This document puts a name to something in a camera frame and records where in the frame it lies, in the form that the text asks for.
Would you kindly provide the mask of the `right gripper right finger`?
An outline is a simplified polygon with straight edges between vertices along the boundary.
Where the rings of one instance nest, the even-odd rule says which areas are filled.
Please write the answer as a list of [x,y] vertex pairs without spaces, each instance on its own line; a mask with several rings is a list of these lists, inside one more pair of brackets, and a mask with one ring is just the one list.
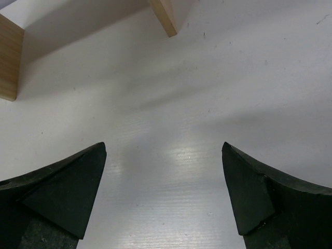
[[331,188],[286,174],[229,143],[222,161],[246,248],[331,248]]

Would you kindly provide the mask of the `wooden shelf unit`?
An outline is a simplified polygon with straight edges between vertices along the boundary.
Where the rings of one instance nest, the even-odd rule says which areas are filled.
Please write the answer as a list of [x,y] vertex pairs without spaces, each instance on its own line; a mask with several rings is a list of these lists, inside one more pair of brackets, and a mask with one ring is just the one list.
[[14,101],[19,93],[19,73],[24,38],[33,27],[38,51],[33,60],[71,44],[111,23],[150,6],[168,37],[178,33],[172,1],[68,1],[23,29],[1,15],[1,98]]

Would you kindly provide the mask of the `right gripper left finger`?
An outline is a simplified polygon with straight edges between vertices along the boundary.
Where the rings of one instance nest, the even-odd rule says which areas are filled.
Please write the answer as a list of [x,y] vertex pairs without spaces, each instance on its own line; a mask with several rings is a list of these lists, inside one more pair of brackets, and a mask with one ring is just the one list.
[[76,248],[86,233],[106,156],[100,142],[1,181],[1,248]]

